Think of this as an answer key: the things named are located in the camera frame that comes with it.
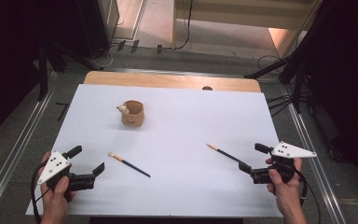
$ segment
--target wire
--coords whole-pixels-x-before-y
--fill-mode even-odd
[[[36,220],[36,223],[40,223],[42,221],[42,218],[39,215],[39,211],[37,210],[37,205],[36,205],[36,198],[34,196],[34,190],[35,190],[35,181],[36,181],[36,176],[37,176],[37,172],[44,166],[46,166],[46,164],[48,163],[48,160],[45,160],[44,162],[40,163],[36,169],[34,170],[34,174],[32,175],[32,180],[31,180],[31,201],[32,201],[32,205],[34,207],[34,219]]]
[[[42,196],[40,196],[39,198],[36,199],[36,202],[39,201],[41,198],[43,198],[43,196],[45,196],[45,194],[47,194],[50,191],[50,189],[46,190]]]
[[[264,55],[264,56],[261,56],[260,58],[257,59],[257,67],[258,67],[260,70],[263,70],[263,69],[264,69],[264,68],[262,68],[262,67],[260,66],[260,60],[263,59],[263,58],[267,58],[267,57],[276,58],[276,60],[274,61],[274,63],[276,63],[277,61],[280,60],[279,57],[274,56],[274,55]],[[280,74],[282,73],[282,71],[279,71],[278,68],[275,69],[275,71],[277,71],[277,73],[270,73],[270,72],[269,72],[269,74],[270,74],[270,75],[280,75]]]
[[[193,10],[193,0],[191,0],[190,2],[190,10],[188,11],[188,20],[187,20],[187,27],[188,27],[188,30],[187,30],[187,40],[185,42],[185,44],[183,44],[181,47],[179,48],[175,48],[175,50],[179,50],[179,49],[182,49],[188,42],[188,39],[190,38],[190,21],[191,21],[191,12]]]
[[[292,99],[292,98],[293,98],[293,96],[291,96],[291,95],[284,95],[284,96],[280,96],[277,98],[267,99],[266,101],[267,101],[267,103],[272,103],[274,101]]]
[[[103,65],[103,64],[98,64],[98,63],[96,63],[95,61],[93,61],[92,59],[90,59],[90,61],[92,61],[93,63],[95,63],[95,64],[97,64],[98,66],[100,66],[100,67],[107,67],[107,66],[109,66],[110,64],[112,64],[112,62],[113,62],[113,56],[112,56],[112,49],[113,48],[115,48],[115,47],[117,47],[118,45],[114,45],[112,48],[110,48],[110,50],[109,50],[109,56],[110,56],[110,63],[109,64],[105,64],[105,65]]]
[[[270,106],[268,107],[268,109],[273,109],[273,108],[278,107],[278,106],[280,106],[280,105],[291,104],[292,102],[293,102],[293,97],[292,97],[292,98],[288,98],[288,99],[286,99],[285,101],[283,101],[283,102],[281,102],[281,103],[278,103],[278,104],[276,104],[276,105],[270,105]]]
[[[284,107],[282,107],[280,110],[278,110],[275,114],[271,115],[271,117],[273,118],[275,115],[279,114],[282,110],[284,110],[289,105],[290,105],[290,103],[287,103]]]
[[[122,17],[118,17],[117,25],[123,24],[124,19]]]
[[[291,167],[291,166],[288,166],[288,165],[285,165],[285,164],[281,164],[281,163],[278,163],[278,165],[286,168],[286,169],[289,169],[289,170],[292,170],[294,171],[296,174],[298,174],[298,176],[300,177],[300,181],[302,181],[304,184],[303,184],[303,190],[301,192],[301,195],[300,195],[300,203],[301,203],[301,206],[303,205],[303,202],[305,201],[305,199],[307,198],[307,192],[308,192],[308,189],[310,189],[310,192],[312,193],[312,196],[313,196],[313,199],[315,200],[316,202],[316,208],[318,210],[318,223],[320,224],[321,223],[321,207],[319,205],[319,202],[316,198],[316,194],[315,192],[312,190],[312,188],[310,187],[310,184],[308,183],[307,179],[305,178],[305,176],[299,172],[296,167]]]
[[[186,29],[186,32],[187,32],[187,36],[190,36],[190,30],[187,29],[187,25],[186,25],[186,20],[184,20],[184,25],[185,25],[185,29]],[[191,43],[191,41],[189,40],[188,42],[190,44],[190,48],[188,48],[186,51],[189,51],[191,50],[191,48],[193,48],[193,44]]]

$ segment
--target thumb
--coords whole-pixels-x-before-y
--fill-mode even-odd
[[[272,183],[277,187],[283,183],[281,175],[274,169],[268,170],[269,178]]]
[[[69,186],[69,178],[68,176],[63,176],[56,185],[56,188],[54,190],[54,195],[63,196],[65,191],[68,189],[68,186]]]

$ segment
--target white triangular marker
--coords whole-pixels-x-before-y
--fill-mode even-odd
[[[51,153],[42,175],[40,175],[39,179],[37,180],[37,184],[41,185],[45,183],[69,165],[69,161],[64,158],[60,152],[55,151]]]
[[[284,157],[288,159],[292,158],[309,158],[316,157],[316,152],[308,151],[301,147],[295,147],[290,144],[280,142],[274,150],[271,152],[272,155],[278,157]]]

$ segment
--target finger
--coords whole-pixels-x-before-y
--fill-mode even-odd
[[[300,158],[295,158],[295,167],[298,171],[301,171],[302,160]]]
[[[45,155],[43,156],[42,161],[40,163],[46,161],[50,156],[51,156],[51,152],[46,152]]]
[[[275,194],[275,186],[273,184],[267,184],[268,192]]]
[[[300,176],[298,176],[298,174],[295,173],[295,174],[292,176],[292,178],[290,179],[289,182],[291,182],[291,183],[293,183],[293,182],[298,182],[299,179],[300,179]]]
[[[48,191],[48,185],[45,183],[40,185],[40,192],[45,193],[46,191]]]
[[[268,170],[269,177],[271,178],[272,183],[275,185],[275,188],[278,188],[283,184],[281,175],[274,169]]]
[[[69,178],[68,176],[63,176],[60,181],[58,181],[55,189],[54,189],[54,197],[63,197],[63,194],[68,189],[69,186]]]
[[[68,203],[71,202],[71,201],[75,198],[75,195],[76,195],[76,191],[71,191],[71,192],[69,192],[69,200],[68,200]]]
[[[272,158],[266,159],[266,164],[272,164]]]
[[[42,161],[41,161],[40,163],[42,163],[42,162],[48,160],[48,158],[49,158],[50,156],[51,156],[51,152],[46,152],[45,155],[43,156]],[[45,169],[44,167],[42,167],[41,169],[39,169],[39,170],[37,171],[37,174],[38,174],[39,176],[42,175],[44,169]]]

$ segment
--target tripod leg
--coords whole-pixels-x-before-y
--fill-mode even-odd
[[[66,67],[65,61],[63,60],[61,54],[53,48],[49,42],[46,43],[45,52],[54,71],[64,72]]]
[[[48,63],[46,61],[45,43],[41,43],[39,46],[39,88],[37,101],[41,101],[48,92]]]
[[[295,83],[295,92],[293,93],[293,106],[295,107],[298,114],[300,111],[300,97],[301,97],[301,86],[304,82],[304,63],[300,63],[297,69],[296,83]]]
[[[288,63],[288,61],[291,61],[291,56],[288,56],[287,58],[285,59],[280,59],[279,61],[277,61],[276,63],[260,70],[260,71],[257,71],[251,75],[243,75],[244,78],[258,78],[258,77],[262,77],[264,76],[265,74],[269,73],[269,72],[272,72],[273,70],[277,69],[277,68],[280,68],[284,65],[286,65]]]
[[[289,83],[298,70],[299,57],[297,51],[293,52],[292,55],[292,60],[287,63],[286,67],[284,67],[283,71],[279,75],[279,80],[282,84]]]
[[[51,46],[53,46],[55,49],[59,50],[60,52],[63,52],[65,54],[67,54],[68,56],[70,56],[71,58],[77,60],[78,62],[80,62],[81,64],[83,64],[84,66],[86,66],[88,69],[95,71],[95,70],[101,70],[101,69],[97,69],[95,68],[91,63],[87,62],[86,60],[84,60],[82,57],[78,56],[77,54],[75,54],[74,52],[72,52],[71,50],[69,50],[68,48],[59,45],[57,43],[54,42],[50,42]]]

